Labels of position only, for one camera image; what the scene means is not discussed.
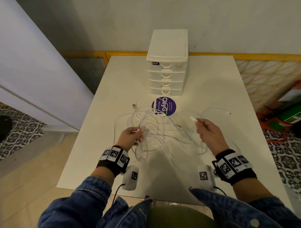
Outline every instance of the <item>blue denim sleeve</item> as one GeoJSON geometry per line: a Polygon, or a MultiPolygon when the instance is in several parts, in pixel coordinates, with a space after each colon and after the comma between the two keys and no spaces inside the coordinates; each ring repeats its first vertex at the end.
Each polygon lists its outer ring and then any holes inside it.
{"type": "Polygon", "coordinates": [[[96,227],[112,190],[99,177],[87,177],[70,197],[54,200],[42,213],[38,228],[96,227]]]}
{"type": "Polygon", "coordinates": [[[285,207],[277,197],[266,197],[250,202],[249,205],[269,216],[283,228],[301,227],[301,219],[285,207]]]}

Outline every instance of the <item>black cable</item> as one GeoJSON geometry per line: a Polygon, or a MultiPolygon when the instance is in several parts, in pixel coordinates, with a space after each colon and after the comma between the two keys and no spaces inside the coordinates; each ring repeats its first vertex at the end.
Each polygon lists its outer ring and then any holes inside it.
{"type": "Polygon", "coordinates": [[[216,189],[220,190],[222,193],[225,194],[225,196],[227,195],[227,194],[226,194],[223,190],[221,190],[219,187],[213,186],[213,188],[216,188],[216,189]]]}
{"type": "Polygon", "coordinates": [[[125,185],[125,184],[121,184],[121,185],[117,188],[116,193],[115,193],[115,195],[114,195],[114,199],[113,199],[112,204],[114,203],[114,200],[115,200],[116,194],[117,194],[117,192],[118,192],[118,189],[119,189],[121,186],[123,186],[123,185],[125,185]]]}

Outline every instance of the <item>jacket button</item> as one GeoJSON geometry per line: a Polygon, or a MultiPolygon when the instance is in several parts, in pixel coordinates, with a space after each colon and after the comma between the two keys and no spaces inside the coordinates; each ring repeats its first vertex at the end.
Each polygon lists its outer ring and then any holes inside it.
{"type": "Polygon", "coordinates": [[[259,221],[257,220],[257,219],[251,219],[250,220],[250,224],[251,224],[251,226],[253,226],[253,227],[259,227],[259,221]]]}

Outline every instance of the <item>circular sticker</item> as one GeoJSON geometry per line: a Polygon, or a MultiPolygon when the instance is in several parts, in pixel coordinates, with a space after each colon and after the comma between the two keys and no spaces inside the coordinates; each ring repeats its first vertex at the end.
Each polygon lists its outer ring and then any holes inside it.
{"type": "Polygon", "coordinates": [[[176,109],[174,100],[169,97],[158,97],[156,100],[153,101],[151,107],[153,109],[160,110],[167,116],[174,114],[176,109]]]}

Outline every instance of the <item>black wristband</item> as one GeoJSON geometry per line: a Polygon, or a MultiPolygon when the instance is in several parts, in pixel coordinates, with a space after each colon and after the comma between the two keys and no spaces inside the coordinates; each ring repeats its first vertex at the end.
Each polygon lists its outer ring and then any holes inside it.
{"type": "Polygon", "coordinates": [[[112,171],[116,177],[118,174],[125,173],[129,164],[130,158],[128,153],[124,151],[120,146],[113,146],[107,148],[100,157],[97,167],[106,167],[112,171]]]}
{"type": "Polygon", "coordinates": [[[232,149],[219,153],[216,156],[216,161],[212,163],[221,180],[228,182],[232,186],[246,178],[257,178],[251,168],[252,164],[242,154],[236,153],[232,149]]]}

